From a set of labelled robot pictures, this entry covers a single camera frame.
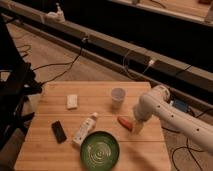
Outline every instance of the white cup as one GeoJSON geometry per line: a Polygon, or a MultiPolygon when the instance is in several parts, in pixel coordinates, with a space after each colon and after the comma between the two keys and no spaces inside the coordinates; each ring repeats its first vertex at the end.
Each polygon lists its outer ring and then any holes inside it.
{"type": "Polygon", "coordinates": [[[119,109],[124,101],[126,92],[122,88],[114,88],[111,91],[112,108],[119,109]]]}

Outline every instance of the wooden table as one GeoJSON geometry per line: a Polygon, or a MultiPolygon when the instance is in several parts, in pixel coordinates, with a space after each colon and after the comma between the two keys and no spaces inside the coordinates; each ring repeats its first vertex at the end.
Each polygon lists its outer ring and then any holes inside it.
{"type": "Polygon", "coordinates": [[[71,145],[80,124],[93,112],[99,113],[95,130],[111,133],[119,142],[120,156],[113,171],[166,171],[170,161],[160,127],[153,116],[139,135],[132,135],[117,122],[117,116],[131,116],[139,96],[150,90],[147,82],[52,82],[45,86],[37,112],[19,153],[17,171],[83,171],[79,151],[71,145]],[[122,108],[111,109],[110,92],[126,90],[122,108]],[[78,109],[66,109],[66,95],[78,95],[78,109]],[[51,123],[60,120],[67,135],[57,144],[51,123]]]}
{"type": "MultiPolygon", "coordinates": [[[[210,5],[200,4],[198,3],[198,0],[155,0],[155,1],[166,6],[167,10],[169,11],[180,12],[183,14],[190,14],[201,18],[206,17],[210,8],[210,5]]],[[[154,3],[150,0],[140,0],[140,3],[161,7],[159,4],[154,3]]]]}

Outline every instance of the green bowl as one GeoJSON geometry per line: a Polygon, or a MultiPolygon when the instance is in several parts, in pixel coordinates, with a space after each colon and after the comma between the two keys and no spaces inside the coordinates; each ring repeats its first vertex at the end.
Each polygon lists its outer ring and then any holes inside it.
{"type": "Polygon", "coordinates": [[[83,141],[81,161],[89,171],[109,171],[117,163],[119,145],[109,133],[97,131],[83,141]]]}

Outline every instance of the white bottle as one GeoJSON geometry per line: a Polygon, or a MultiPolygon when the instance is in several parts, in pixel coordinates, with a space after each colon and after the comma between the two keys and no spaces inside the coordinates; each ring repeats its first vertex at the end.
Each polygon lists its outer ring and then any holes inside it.
{"type": "Polygon", "coordinates": [[[79,130],[75,133],[72,139],[74,145],[77,145],[78,147],[81,146],[89,132],[95,128],[97,117],[98,114],[95,112],[81,124],[79,130]]]}
{"type": "Polygon", "coordinates": [[[61,7],[59,5],[59,3],[56,3],[57,5],[57,14],[58,14],[58,20],[59,22],[64,22],[65,21],[65,17],[64,17],[64,12],[61,10],[61,7]]]}

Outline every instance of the red object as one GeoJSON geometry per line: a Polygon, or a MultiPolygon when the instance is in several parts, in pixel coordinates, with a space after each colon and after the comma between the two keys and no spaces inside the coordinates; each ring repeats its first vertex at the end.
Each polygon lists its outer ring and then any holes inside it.
{"type": "Polygon", "coordinates": [[[131,122],[127,121],[126,119],[120,116],[117,117],[117,120],[124,128],[132,132],[133,124],[131,122]]]}

